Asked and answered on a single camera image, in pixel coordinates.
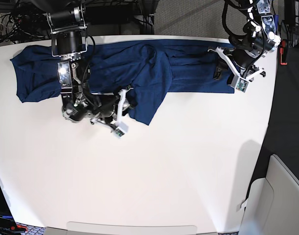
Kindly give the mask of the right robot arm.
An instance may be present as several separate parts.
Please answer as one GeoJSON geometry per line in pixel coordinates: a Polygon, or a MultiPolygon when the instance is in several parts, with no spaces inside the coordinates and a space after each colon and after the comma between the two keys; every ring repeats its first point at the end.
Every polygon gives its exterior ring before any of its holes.
{"type": "Polygon", "coordinates": [[[57,70],[63,117],[74,123],[89,118],[91,124],[100,123],[112,132],[126,133],[128,126],[122,117],[131,108],[126,94],[132,86],[112,93],[92,94],[89,90],[92,56],[84,57],[89,48],[84,1],[34,0],[33,4],[46,12],[51,31],[51,54],[61,59],[57,70]]]}

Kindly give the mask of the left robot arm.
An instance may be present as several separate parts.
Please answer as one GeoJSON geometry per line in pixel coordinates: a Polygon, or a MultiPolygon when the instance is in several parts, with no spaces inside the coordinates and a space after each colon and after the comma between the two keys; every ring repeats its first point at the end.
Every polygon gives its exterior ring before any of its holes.
{"type": "Polygon", "coordinates": [[[208,49],[219,56],[213,79],[220,80],[223,72],[231,70],[227,85],[244,92],[256,76],[266,76],[265,69],[255,63],[275,51],[281,42],[277,35],[275,17],[271,13],[271,4],[268,0],[226,0],[222,26],[233,47],[208,49]],[[229,7],[246,16],[243,35],[235,34],[228,28],[226,19],[229,7]]]}

